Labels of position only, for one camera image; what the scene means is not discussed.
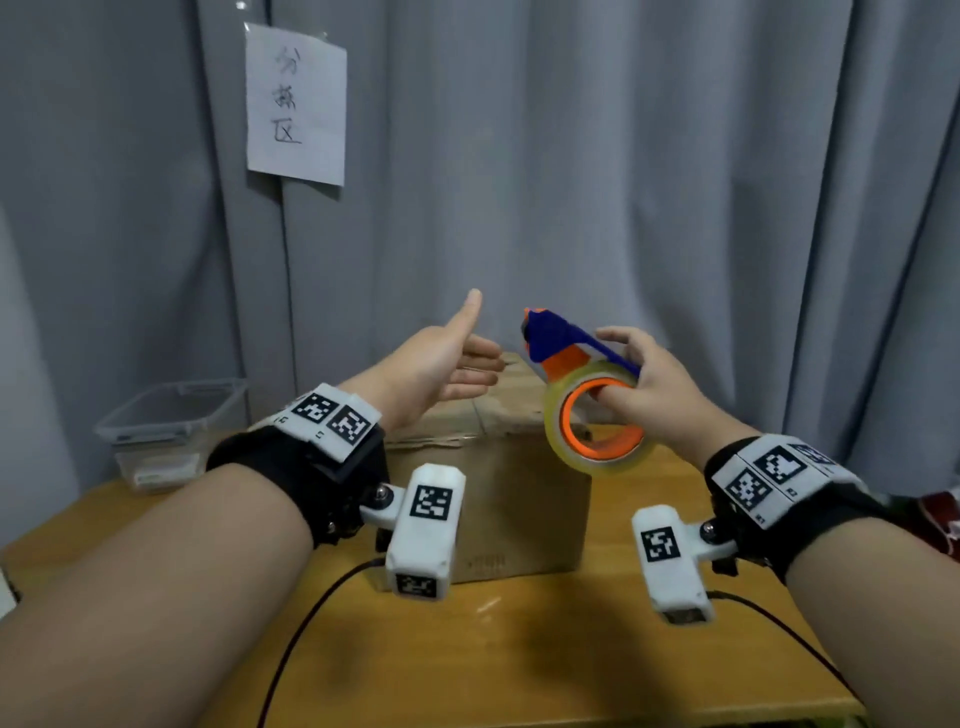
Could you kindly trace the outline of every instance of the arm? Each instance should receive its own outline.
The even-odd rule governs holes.
[[[643,368],[636,389],[597,399],[701,472],[721,448],[759,433],[707,400],[674,356],[635,328],[602,328]],[[790,565],[786,585],[867,710],[889,728],[952,726],[960,708],[960,570],[877,519],[821,535]]]
[[[439,399],[483,394],[503,369],[471,334],[479,292],[341,385],[415,421]],[[191,724],[296,585],[309,528],[259,473],[226,465],[169,497],[0,621],[7,726]]]

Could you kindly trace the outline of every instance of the packing tape roll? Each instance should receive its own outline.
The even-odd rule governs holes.
[[[636,425],[624,425],[613,437],[597,442],[577,438],[570,424],[574,402],[604,386],[635,387],[636,377],[609,361],[594,361],[547,384],[543,398],[543,425],[550,447],[568,466],[589,475],[627,471],[653,448]]]

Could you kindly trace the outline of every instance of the cardboard box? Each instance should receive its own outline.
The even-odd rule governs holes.
[[[590,478],[547,443],[544,383],[518,355],[505,358],[487,395],[441,402],[387,444],[395,485],[406,487],[423,463],[467,477],[454,583],[573,570],[583,553]]]

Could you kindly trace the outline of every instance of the clear plastic bin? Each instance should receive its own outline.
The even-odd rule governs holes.
[[[217,443],[247,426],[245,379],[158,384],[95,427],[136,491],[184,485],[204,471]]]

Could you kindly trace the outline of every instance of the orange tape core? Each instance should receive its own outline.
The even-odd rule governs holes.
[[[636,425],[626,425],[622,430],[609,437],[606,440],[600,440],[595,443],[585,443],[573,432],[570,426],[570,415],[573,414],[573,404],[584,393],[592,389],[601,387],[629,387],[619,379],[611,376],[603,376],[597,379],[585,381],[579,385],[564,400],[564,406],[560,410],[560,432],[564,436],[564,441],[570,445],[574,452],[583,455],[590,460],[616,460],[628,454],[636,448],[643,440],[643,429]]]

